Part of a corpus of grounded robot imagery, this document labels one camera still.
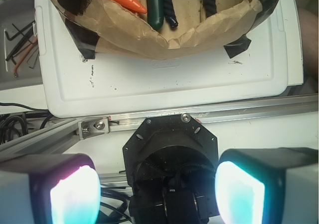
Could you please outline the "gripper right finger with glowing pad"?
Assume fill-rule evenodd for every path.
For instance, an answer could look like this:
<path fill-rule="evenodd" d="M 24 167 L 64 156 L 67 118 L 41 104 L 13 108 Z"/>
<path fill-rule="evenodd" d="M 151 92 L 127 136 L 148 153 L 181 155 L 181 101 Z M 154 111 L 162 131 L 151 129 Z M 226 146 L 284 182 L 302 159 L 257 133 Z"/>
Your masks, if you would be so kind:
<path fill-rule="evenodd" d="M 317 224 L 317 149 L 228 149 L 215 176 L 216 203 L 226 224 Z"/>

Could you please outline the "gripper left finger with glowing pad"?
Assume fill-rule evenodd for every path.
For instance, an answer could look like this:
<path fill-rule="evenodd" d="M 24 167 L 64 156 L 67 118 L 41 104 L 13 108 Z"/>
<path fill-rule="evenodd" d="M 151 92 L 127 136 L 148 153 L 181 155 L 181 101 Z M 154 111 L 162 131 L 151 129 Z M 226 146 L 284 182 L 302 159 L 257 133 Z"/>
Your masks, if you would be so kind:
<path fill-rule="evenodd" d="M 0 157 L 2 224 L 94 224 L 101 185 L 85 154 Z"/>

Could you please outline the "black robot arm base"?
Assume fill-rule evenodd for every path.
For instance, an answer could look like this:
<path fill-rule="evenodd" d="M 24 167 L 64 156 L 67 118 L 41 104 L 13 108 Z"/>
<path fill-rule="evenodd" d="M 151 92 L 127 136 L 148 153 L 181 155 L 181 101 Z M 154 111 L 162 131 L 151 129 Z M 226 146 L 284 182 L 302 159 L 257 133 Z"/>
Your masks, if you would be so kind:
<path fill-rule="evenodd" d="M 136 224 L 206 224 L 219 214 L 217 137 L 190 114 L 149 117 L 123 147 Z"/>

